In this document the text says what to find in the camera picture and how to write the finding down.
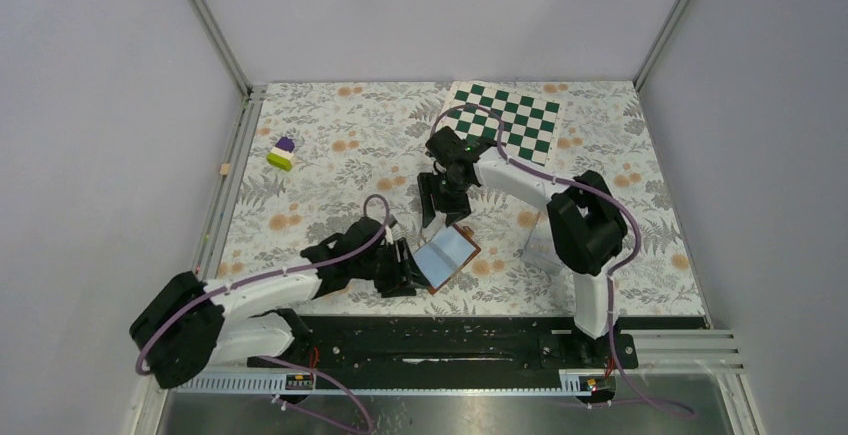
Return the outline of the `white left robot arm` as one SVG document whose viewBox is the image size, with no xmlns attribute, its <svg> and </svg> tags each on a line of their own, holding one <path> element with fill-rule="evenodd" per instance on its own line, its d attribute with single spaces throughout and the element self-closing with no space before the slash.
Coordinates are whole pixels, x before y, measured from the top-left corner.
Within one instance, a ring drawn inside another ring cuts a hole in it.
<svg viewBox="0 0 848 435">
<path fill-rule="evenodd" d="M 283 269 L 218 281 L 173 276 L 129 328 L 136 371 L 162 388 L 178 387 L 209 365 L 259 356 L 296 366 L 310 340 L 284 310 L 338 292 L 354 279 L 383 298 L 413 296 L 429 281 L 410 246 L 390 226 L 361 217 L 346 231 L 303 249 Z"/>
</svg>

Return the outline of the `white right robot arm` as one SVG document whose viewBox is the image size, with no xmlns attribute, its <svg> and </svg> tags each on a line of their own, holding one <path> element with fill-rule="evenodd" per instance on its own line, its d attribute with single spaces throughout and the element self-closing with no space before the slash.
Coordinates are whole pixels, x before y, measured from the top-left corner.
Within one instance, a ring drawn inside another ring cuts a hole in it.
<svg viewBox="0 0 848 435">
<path fill-rule="evenodd" d="M 607 360 L 615 317 L 601 272 L 621 253 L 628 229 L 603 177 L 586 171 L 561 179 L 511 157 L 492 139 L 468 141 L 449 127 L 434 132 L 425 148 L 435 167 L 417 178 L 423 227 L 438 217 L 451 226 L 470 216 L 472 187 L 498 190 L 544 212 L 555 253 L 574 274 L 574 323 L 583 332 L 573 341 L 575 357 L 589 367 Z"/>
</svg>

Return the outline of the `brown leather card holder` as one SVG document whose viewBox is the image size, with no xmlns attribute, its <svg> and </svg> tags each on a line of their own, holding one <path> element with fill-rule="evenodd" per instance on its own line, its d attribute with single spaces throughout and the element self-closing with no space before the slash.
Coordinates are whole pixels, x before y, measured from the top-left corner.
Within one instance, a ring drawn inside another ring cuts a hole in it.
<svg viewBox="0 0 848 435">
<path fill-rule="evenodd" d="M 445 226 L 412 254 L 430 294 L 439 291 L 481 252 L 472 236 L 466 227 Z"/>
</svg>

